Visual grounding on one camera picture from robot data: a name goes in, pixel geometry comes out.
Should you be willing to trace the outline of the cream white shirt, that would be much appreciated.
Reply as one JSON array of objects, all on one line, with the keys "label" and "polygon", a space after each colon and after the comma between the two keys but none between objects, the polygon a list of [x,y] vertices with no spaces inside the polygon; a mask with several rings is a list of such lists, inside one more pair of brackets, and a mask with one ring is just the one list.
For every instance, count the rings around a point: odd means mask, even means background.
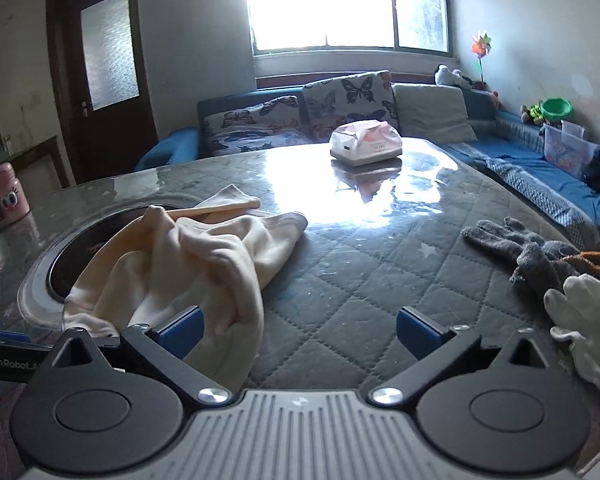
[{"label": "cream white shirt", "polygon": [[197,307],[204,334],[183,360],[237,392],[263,337],[262,290],[308,226],[303,214],[262,214],[260,206],[232,184],[193,208],[148,206],[82,271],[65,300],[65,328],[118,336]]}]

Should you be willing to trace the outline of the grey knit glove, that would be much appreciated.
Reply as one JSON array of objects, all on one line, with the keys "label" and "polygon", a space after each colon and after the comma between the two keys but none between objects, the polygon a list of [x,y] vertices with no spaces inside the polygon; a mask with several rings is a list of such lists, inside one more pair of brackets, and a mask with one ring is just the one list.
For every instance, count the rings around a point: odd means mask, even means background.
[{"label": "grey knit glove", "polygon": [[506,217],[503,224],[480,220],[462,229],[462,237],[472,246],[513,264],[515,270],[509,281],[539,296],[550,289],[561,292],[567,278],[579,275],[566,260],[579,255],[577,248],[560,240],[546,240],[512,217]]}]

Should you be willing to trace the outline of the white cotton glove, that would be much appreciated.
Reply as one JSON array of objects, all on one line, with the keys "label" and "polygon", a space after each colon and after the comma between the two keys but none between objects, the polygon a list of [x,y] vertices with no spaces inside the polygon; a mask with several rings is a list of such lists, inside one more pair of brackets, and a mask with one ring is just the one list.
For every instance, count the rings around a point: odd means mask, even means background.
[{"label": "white cotton glove", "polygon": [[550,336],[568,344],[580,377],[600,389],[600,280],[570,276],[561,292],[548,290],[543,302],[553,321]]}]

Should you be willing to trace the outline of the pink cartoon thermos bottle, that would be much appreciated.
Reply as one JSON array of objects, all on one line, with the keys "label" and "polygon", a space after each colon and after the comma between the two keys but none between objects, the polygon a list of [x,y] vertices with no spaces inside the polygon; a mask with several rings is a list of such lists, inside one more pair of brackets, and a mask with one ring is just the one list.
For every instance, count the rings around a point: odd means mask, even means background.
[{"label": "pink cartoon thermos bottle", "polygon": [[0,165],[0,206],[9,223],[19,221],[30,212],[26,194],[9,162]]}]

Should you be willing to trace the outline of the orange hair band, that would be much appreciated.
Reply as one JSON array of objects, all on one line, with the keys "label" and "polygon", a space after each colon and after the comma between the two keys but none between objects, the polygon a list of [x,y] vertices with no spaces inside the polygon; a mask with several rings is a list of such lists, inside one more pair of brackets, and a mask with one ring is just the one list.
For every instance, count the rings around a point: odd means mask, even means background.
[{"label": "orange hair band", "polygon": [[562,261],[569,263],[580,274],[592,275],[600,281],[600,252],[580,252],[564,257]]}]

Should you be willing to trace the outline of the pink white tissue box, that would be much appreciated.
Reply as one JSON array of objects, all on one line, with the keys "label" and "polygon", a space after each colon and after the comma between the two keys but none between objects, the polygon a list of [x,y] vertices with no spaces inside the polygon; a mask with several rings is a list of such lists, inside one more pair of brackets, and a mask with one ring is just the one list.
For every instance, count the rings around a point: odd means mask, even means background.
[{"label": "pink white tissue box", "polygon": [[351,167],[373,164],[400,156],[402,138],[388,122],[349,122],[330,135],[329,153]]}]

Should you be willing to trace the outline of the plain beige cushion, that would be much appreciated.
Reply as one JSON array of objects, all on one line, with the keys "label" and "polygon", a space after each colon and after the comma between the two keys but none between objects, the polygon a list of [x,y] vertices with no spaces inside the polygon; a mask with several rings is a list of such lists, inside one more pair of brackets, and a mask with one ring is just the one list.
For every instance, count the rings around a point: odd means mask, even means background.
[{"label": "plain beige cushion", "polygon": [[434,144],[476,142],[462,90],[436,84],[394,84],[402,136]]}]

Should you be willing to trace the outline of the clear plastic storage box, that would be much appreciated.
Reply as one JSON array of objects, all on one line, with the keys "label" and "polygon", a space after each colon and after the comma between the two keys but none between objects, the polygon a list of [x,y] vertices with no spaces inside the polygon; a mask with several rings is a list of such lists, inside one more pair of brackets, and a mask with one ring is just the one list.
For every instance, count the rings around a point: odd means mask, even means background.
[{"label": "clear plastic storage box", "polygon": [[585,167],[592,162],[595,153],[600,149],[600,144],[574,136],[549,124],[543,126],[542,133],[544,134],[544,158],[566,174],[582,179]]}]

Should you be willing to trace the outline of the left butterfly print cushion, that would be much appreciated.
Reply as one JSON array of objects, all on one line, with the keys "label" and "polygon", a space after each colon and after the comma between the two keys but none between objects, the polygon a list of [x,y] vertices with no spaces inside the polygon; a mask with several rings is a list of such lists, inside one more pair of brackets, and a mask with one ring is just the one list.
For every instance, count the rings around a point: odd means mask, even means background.
[{"label": "left butterfly print cushion", "polygon": [[212,114],[202,124],[204,143],[212,156],[311,143],[303,132],[296,96]]}]

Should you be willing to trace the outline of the butterfly print cushion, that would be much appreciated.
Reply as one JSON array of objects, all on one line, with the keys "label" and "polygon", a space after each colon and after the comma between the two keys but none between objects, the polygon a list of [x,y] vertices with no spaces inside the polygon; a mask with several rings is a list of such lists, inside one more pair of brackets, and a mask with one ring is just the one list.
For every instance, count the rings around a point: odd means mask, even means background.
[{"label": "butterfly print cushion", "polygon": [[311,143],[303,132],[296,96],[212,114],[202,124],[204,143],[212,156]]},{"label": "butterfly print cushion", "polygon": [[388,122],[399,129],[388,70],[314,81],[303,86],[302,96],[317,142],[327,142],[337,127],[360,120]]}]

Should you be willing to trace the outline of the right butterfly print cushion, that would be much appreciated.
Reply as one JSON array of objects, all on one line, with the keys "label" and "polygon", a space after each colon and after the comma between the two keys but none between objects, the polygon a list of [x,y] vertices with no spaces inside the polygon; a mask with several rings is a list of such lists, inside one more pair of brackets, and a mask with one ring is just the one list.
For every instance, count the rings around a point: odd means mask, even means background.
[{"label": "right butterfly print cushion", "polygon": [[317,142],[327,142],[337,127],[360,120],[388,122],[399,129],[388,70],[314,81],[303,86],[302,96]]}]

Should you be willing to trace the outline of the green plastic bowl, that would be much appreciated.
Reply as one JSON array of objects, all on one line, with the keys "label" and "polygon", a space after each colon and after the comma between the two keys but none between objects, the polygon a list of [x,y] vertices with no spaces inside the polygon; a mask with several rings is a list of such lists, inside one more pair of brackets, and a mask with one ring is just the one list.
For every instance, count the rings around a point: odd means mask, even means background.
[{"label": "green plastic bowl", "polygon": [[570,101],[564,98],[549,98],[540,103],[540,110],[545,120],[560,122],[571,116],[573,106]]}]

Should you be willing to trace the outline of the colourful pinwheel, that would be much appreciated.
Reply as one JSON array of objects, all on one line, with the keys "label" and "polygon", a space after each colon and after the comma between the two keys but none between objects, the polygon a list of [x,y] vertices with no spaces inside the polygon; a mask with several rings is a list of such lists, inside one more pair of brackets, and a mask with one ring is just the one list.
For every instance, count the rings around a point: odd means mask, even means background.
[{"label": "colourful pinwheel", "polygon": [[484,83],[482,60],[491,52],[491,49],[491,37],[486,32],[472,38],[471,52],[477,57],[482,84]]}]

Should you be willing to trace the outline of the dark wooden glass door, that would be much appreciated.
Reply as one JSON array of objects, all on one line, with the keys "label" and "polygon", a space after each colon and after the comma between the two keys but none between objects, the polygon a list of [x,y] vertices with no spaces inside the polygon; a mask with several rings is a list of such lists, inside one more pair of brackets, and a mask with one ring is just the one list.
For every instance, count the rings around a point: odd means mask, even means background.
[{"label": "dark wooden glass door", "polygon": [[137,0],[46,0],[46,32],[73,177],[128,174],[158,142]]}]

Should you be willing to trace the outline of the window with frame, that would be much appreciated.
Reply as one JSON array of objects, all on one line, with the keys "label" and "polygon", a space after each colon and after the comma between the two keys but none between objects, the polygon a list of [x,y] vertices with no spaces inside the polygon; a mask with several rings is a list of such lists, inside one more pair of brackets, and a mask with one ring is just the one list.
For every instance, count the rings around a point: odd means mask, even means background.
[{"label": "window with frame", "polygon": [[255,54],[451,52],[446,0],[247,0]]}]

